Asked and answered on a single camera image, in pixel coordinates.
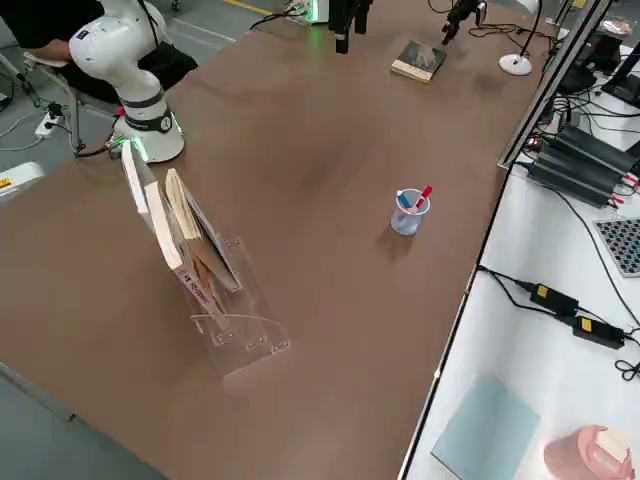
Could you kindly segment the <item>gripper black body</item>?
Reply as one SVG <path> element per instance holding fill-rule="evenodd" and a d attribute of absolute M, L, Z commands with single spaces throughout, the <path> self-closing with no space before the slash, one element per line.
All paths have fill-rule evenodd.
<path fill-rule="evenodd" d="M 458 24 L 475 11 L 475 0 L 456 0 L 448 13 L 448 22 Z"/>
<path fill-rule="evenodd" d="M 329 0 L 328 22 L 344 23 L 355 17 L 360 10 L 368 10 L 370 5 L 369 0 Z"/>

